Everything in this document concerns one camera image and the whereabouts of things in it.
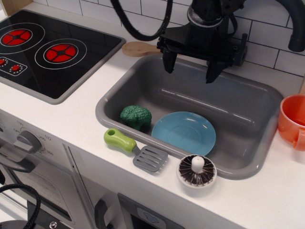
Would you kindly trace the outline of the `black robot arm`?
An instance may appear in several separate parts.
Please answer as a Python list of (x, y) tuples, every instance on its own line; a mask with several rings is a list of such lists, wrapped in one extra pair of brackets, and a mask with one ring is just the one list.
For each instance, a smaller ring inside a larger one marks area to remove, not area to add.
[(205, 60), (206, 83), (212, 83), (227, 67), (241, 66), (247, 47), (247, 34), (240, 43), (231, 40), (229, 23), (238, 25), (234, 12), (244, 6), (242, 0), (194, 0), (187, 11), (188, 24), (167, 28), (157, 43), (163, 54), (164, 69), (172, 73), (178, 54)]

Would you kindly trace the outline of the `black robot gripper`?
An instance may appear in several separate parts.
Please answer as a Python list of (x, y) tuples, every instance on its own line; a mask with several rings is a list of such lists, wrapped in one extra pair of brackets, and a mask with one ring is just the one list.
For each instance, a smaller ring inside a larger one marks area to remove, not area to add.
[(168, 73), (173, 72), (178, 54), (206, 60), (206, 83), (213, 83), (225, 64), (231, 66), (235, 59), (234, 44), (216, 29), (202, 29), (189, 23), (165, 29), (157, 48), (163, 53), (163, 65)]

